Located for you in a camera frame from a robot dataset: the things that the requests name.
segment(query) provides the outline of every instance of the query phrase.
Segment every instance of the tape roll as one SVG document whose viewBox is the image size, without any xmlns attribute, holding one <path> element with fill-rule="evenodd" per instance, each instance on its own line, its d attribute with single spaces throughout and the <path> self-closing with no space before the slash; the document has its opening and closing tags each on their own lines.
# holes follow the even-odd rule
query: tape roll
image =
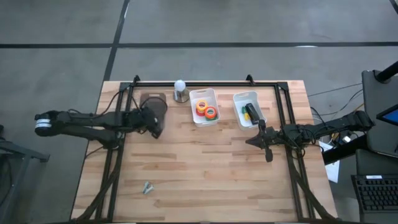
<svg viewBox="0 0 398 224">
<path fill-rule="evenodd" d="M 201 113 L 205 112 L 205 109 L 208 107 L 206 100 L 198 100 L 197 102 L 197 110 Z"/>
<path fill-rule="evenodd" d="M 215 121 L 215 120 L 217 120 L 217 117 L 214 117 L 213 119 L 208 119 L 208 118 L 206 118 L 206 120 L 207 120 L 207 121 Z"/>
<path fill-rule="evenodd" d="M 199 112 L 198 109 L 195 110 L 198 116 L 205 116 L 205 112 Z"/>
<path fill-rule="evenodd" d="M 213 119 L 217 115 L 217 110 L 214 106 L 209 106 L 205 110 L 205 116 L 207 119 Z"/>
</svg>

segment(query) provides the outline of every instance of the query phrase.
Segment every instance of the orange tape roll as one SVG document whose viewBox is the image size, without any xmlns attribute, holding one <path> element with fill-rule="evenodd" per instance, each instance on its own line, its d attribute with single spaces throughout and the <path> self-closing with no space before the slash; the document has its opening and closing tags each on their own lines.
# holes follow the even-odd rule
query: orange tape roll
<svg viewBox="0 0 398 224">
<path fill-rule="evenodd" d="M 217 110 L 214 106 L 209 106 L 205 110 L 205 116 L 207 119 L 213 119 L 217 115 Z"/>
</svg>

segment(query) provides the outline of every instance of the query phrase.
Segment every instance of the white paper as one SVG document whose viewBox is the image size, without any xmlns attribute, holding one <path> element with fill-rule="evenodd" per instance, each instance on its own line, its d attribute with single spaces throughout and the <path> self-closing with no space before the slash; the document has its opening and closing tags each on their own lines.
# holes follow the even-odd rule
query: white paper
<svg viewBox="0 0 398 224">
<path fill-rule="evenodd" d="M 319 141 L 319 145 L 325 150 L 332 149 L 333 146 L 326 144 L 324 142 Z M 328 164 L 326 167 L 326 174 L 328 175 L 328 179 L 333 181 L 334 183 L 338 182 L 338 169 L 340 168 L 340 161 L 336 161 L 332 164 Z"/>
</svg>

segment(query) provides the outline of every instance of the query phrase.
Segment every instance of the black keyboard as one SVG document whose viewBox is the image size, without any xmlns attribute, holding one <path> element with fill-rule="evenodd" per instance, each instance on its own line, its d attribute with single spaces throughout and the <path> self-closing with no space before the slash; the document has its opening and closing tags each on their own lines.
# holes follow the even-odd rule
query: black keyboard
<svg viewBox="0 0 398 224">
<path fill-rule="evenodd" d="M 363 213 L 398 212 L 398 175 L 352 175 Z"/>
</svg>

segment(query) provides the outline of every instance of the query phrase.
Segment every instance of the black monitor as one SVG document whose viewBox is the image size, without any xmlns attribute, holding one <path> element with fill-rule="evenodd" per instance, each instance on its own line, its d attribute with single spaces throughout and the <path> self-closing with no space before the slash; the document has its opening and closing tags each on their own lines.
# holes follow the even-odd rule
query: black monitor
<svg viewBox="0 0 398 224">
<path fill-rule="evenodd" d="M 379 113 L 376 118 L 398 126 L 398 104 Z"/>
</svg>

